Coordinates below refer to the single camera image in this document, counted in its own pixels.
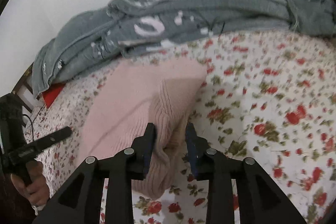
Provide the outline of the person's left hand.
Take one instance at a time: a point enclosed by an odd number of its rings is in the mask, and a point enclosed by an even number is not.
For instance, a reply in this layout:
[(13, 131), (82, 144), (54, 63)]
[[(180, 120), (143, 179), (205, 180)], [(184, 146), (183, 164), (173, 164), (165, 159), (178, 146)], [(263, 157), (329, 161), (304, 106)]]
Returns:
[(11, 182), (21, 196), (33, 206), (44, 206), (50, 198), (50, 189), (43, 175), (43, 164), (40, 161), (30, 161), (26, 164), (32, 183), (25, 185), (16, 174), (11, 174)]

